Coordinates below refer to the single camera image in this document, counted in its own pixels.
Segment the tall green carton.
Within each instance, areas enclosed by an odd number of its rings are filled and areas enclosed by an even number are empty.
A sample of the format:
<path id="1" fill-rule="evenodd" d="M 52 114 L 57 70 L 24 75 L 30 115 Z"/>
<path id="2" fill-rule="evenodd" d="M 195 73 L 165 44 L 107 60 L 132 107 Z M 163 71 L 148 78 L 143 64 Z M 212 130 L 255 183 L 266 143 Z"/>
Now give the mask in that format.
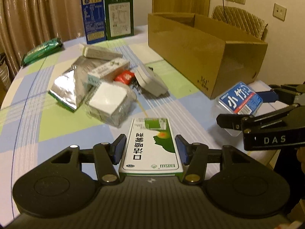
<path id="1" fill-rule="evenodd" d="M 104 0 L 107 39 L 134 35 L 133 0 Z"/>

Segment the tall blue carton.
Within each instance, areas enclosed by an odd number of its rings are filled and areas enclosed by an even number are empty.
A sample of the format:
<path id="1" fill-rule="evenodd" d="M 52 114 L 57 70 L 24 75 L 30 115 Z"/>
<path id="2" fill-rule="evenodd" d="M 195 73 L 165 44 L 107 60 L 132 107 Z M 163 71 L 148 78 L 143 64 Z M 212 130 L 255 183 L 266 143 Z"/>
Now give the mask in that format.
<path id="1" fill-rule="evenodd" d="M 87 44 L 95 44 L 107 39 L 103 1 L 81 0 L 83 26 Z"/>

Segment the long white medicine box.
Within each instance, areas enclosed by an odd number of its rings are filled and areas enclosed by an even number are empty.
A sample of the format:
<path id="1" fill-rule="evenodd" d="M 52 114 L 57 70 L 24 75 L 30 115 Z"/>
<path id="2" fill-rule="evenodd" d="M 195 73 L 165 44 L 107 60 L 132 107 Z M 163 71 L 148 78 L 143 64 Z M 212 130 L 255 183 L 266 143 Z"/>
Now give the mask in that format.
<path id="1" fill-rule="evenodd" d="M 113 60 L 115 58 L 123 57 L 123 55 L 119 52 L 115 52 L 101 46 L 93 45 L 84 45 L 82 55 L 86 58 L 98 60 Z"/>

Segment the red sachet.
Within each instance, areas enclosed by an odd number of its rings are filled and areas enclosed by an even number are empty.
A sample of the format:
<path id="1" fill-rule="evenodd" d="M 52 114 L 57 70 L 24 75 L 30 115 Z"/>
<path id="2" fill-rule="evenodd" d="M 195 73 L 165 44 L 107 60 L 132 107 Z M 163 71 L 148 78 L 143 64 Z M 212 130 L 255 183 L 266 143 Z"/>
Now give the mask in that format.
<path id="1" fill-rule="evenodd" d="M 120 73 L 114 81 L 120 82 L 126 85 L 130 85 L 135 78 L 135 74 L 131 72 L 130 70 L 125 70 L 122 73 Z"/>

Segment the blue tissue pack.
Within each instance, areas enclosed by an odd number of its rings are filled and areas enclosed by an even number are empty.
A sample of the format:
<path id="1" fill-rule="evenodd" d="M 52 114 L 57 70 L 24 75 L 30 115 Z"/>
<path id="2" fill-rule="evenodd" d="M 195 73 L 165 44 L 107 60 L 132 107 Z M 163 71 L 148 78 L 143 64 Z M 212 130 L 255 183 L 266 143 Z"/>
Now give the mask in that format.
<path id="1" fill-rule="evenodd" d="M 216 97 L 214 104 L 220 114 L 256 115 L 263 99 L 247 84 L 236 83 Z"/>

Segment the quilted chair cover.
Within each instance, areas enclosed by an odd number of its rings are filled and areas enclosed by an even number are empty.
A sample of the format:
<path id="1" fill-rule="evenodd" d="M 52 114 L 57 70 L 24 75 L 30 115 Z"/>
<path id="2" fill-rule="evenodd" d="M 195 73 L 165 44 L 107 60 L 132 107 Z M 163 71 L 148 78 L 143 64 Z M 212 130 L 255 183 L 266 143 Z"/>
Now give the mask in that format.
<path id="1" fill-rule="evenodd" d="M 265 39 L 268 23 L 247 10 L 238 7 L 216 6 L 211 17 L 246 31 L 257 39 Z"/>

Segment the white ointment box green print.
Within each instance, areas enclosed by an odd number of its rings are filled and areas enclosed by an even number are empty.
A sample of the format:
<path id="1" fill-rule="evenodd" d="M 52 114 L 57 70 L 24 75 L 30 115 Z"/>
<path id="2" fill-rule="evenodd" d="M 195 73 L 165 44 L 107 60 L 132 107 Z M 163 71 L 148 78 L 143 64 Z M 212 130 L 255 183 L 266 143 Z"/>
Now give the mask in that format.
<path id="1" fill-rule="evenodd" d="M 129 60 L 115 58 L 91 70 L 87 74 L 87 83 L 98 86 L 102 81 L 112 82 L 119 74 L 129 68 Z"/>

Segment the checkered tablecloth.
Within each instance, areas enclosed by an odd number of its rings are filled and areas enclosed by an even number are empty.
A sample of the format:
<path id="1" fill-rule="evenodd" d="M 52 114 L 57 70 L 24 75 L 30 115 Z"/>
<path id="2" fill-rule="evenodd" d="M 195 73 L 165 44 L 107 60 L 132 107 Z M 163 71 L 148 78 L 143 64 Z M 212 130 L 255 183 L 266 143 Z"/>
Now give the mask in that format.
<path id="1" fill-rule="evenodd" d="M 70 145 L 91 148 L 111 142 L 129 131 L 132 118 L 165 117 L 174 134 L 211 148 L 233 145 L 243 149 L 242 136 L 233 137 L 218 127 L 218 110 L 176 69 L 148 46 L 147 26 L 138 26 L 132 37 L 104 41 L 102 45 L 121 52 L 132 69 L 152 67 L 169 91 L 163 96 L 137 92 L 128 119 L 119 128 L 91 117 L 86 106 L 71 112 L 60 106 L 48 91 L 54 80 L 80 56 L 84 38 L 64 43 L 64 50 L 21 69 L 1 107 L 1 224 L 18 214 L 11 199 L 15 181 L 38 164 Z"/>

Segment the brown cardboard box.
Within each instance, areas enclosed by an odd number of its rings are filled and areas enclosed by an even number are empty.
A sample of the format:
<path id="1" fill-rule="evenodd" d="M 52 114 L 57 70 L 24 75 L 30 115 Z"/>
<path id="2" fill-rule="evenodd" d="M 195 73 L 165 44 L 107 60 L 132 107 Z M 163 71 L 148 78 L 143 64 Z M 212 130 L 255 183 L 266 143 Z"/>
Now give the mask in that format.
<path id="1" fill-rule="evenodd" d="M 254 82 L 268 46 L 204 15 L 165 12 L 148 15 L 148 45 L 209 99 Z"/>

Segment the beige curtain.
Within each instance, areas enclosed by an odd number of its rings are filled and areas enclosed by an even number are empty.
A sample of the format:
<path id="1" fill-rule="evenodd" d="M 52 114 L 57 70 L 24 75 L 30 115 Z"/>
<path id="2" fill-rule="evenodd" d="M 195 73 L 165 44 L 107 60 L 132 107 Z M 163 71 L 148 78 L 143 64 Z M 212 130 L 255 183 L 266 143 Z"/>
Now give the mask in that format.
<path id="1" fill-rule="evenodd" d="M 14 79 L 25 53 L 59 37 L 85 35 L 81 0 L 1 0 L 1 52 Z"/>

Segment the green wet wipes pack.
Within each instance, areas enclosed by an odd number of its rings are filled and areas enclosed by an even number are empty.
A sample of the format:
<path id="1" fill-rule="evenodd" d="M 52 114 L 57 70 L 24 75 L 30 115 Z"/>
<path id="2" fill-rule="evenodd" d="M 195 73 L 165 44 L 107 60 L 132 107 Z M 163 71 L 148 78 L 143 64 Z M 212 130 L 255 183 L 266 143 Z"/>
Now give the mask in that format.
<path id="1" fill-rule="evenodd" d="M 23 55 L 20 63 L 20 67 L 28 66 L 35 61 L 38 61 L 44 57 L 54 54 L 60 51 L 63 47 L 63 42 L 61 38 L 53 38 L 48 40 L 35 48 L 31 49 L 29 52 Z"/>

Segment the white box bundle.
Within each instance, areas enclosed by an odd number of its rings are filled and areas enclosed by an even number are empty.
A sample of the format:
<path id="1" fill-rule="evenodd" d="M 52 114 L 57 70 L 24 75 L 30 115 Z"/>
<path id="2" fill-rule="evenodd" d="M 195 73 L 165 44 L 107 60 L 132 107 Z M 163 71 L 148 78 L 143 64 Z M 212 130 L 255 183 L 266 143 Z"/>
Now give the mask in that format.
<path id="1" fill-rule="evenodd" d="M 128 85 L 103 81 L 91 89 L 85 104 L 89 115 L 103 123 L 119 127 L 136 100 L 135 92 Z"/>

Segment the silver foil pouch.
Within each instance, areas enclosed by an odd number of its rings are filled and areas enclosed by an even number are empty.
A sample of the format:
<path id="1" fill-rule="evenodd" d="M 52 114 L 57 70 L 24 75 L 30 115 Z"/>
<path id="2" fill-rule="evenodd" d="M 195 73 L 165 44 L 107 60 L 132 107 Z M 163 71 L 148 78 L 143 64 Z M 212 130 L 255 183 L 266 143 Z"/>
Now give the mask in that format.
<path id="1" fill-rule="evenodd" d="M 55 79 L 49 94 L 62 106 L 75 112 L 91 90 L 88 73 L 105 63 L 105 60 L 78 57 L 70 68 Z"/>

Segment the green white spray box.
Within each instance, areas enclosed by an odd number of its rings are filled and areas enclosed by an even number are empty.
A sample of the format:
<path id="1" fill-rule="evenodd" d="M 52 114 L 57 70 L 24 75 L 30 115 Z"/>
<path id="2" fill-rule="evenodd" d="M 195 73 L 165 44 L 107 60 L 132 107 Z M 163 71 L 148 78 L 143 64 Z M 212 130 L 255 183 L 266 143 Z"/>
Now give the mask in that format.
<path id="1" fill-rule="evenodd" d="M 120 161 L 119 174 L 177 176 L 183 167 L 167 118 L 133 118 Z"/>

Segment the white grey medicine box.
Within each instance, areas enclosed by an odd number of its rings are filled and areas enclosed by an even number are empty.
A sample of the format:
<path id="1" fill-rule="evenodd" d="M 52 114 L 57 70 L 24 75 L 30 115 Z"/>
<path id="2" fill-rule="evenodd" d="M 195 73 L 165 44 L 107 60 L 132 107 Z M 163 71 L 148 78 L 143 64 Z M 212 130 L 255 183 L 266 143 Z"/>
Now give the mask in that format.
<path id="1" fill-rule="evenodd" d="M 141 88 L 145 89 L 152 95 L 159 97 L 168 92 L 168 87 L 164 81 L 144 64 L 138 64 L 134 74 Z"/>

